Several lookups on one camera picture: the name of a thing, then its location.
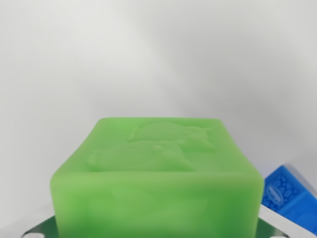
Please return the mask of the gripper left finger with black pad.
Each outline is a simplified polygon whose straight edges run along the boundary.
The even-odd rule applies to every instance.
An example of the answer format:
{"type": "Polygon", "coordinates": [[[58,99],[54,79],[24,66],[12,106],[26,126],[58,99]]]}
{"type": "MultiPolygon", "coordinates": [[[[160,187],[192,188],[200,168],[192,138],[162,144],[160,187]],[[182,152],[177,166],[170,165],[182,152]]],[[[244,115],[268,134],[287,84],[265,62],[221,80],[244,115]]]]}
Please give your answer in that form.
{"type": "Polygon", "coordinates": [[[58,231],[55,220],[55,215],[51,216],[33,216],[26,218],[27,228],[21,235],[22,238],[26,237],[39,237],[39,238],[57,238],[58,231]]]}

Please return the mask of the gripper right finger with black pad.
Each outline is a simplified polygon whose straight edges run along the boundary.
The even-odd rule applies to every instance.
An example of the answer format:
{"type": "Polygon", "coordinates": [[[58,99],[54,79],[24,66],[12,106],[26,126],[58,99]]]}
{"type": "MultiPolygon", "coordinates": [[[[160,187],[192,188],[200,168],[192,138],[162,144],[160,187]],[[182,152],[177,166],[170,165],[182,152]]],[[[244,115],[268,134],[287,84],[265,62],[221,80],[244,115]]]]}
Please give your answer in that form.
{"type": "Polygon", "coordinates": [[[317,236],[287,218],[261,205],[257,238],[316,238],[317,236]]]}

